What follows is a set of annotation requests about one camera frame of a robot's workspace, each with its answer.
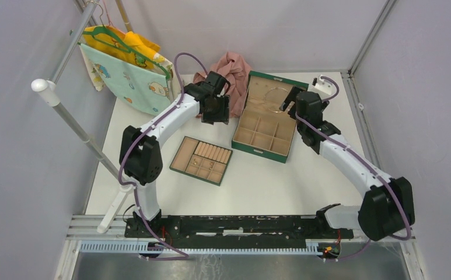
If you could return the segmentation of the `green jewelry box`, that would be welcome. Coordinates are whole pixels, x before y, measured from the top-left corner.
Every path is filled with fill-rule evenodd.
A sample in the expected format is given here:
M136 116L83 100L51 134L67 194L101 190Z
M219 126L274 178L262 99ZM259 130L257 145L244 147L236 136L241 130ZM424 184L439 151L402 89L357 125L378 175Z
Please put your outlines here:
M246 101L232 138L232 148L275 162L286 163L296 132L296 121L279 110L293 87L308 84L251 71Z

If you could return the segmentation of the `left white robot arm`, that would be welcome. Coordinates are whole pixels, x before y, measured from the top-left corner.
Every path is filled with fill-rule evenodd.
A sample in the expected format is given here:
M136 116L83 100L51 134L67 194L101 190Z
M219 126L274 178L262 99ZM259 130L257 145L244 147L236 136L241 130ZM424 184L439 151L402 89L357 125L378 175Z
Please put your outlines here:
M211 71L204 81L183 86L177 100L148 123L123 131L118 179L134 191L137 213L142 218L138 229L146 237L155 237L161 230L156 218L161 212L156 194L156 179L163 170L161 149L196 116L205 124L227 124L230 97L226 93L230 87L224 76Z

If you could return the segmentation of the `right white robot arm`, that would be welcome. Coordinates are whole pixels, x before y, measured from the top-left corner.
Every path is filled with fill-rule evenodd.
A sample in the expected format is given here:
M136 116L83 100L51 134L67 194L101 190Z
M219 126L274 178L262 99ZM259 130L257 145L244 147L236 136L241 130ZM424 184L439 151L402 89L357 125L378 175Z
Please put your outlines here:
M332 123L323 119L328 102L318 93L293 88L280 110L296 120L303 143L334 165L358 190L359 206L333 204L317 211L315 231L329 238L338 229L362 231L370 240L409 240L415 222L411 183L394 178L359 155Z

